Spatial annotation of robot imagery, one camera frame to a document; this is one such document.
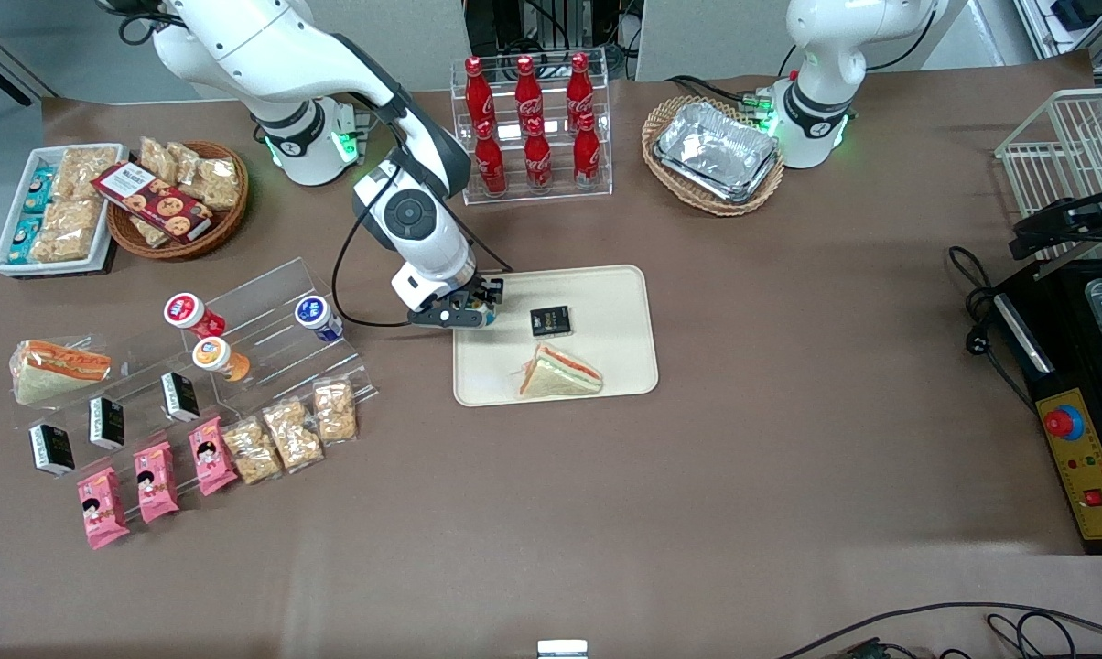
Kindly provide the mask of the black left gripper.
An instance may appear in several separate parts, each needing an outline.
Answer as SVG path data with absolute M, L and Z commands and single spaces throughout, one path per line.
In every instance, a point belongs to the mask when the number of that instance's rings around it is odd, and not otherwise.
M 1061 199 L 1016 222 L 1011 257 L 1024 260 L 1061 244 L 1102 244 L 1102 193 Z

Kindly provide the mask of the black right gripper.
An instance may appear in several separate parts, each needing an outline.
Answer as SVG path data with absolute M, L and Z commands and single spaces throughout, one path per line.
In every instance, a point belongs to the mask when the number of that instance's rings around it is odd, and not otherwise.
M 496 318 L 503 303 L 505 281 L 500 278 L 474 276 L 474 283 L 456 289 L 443 298 L 428 300 L 421 311 L 407 314 L 409 325 L 442 330 L 484 330 Z

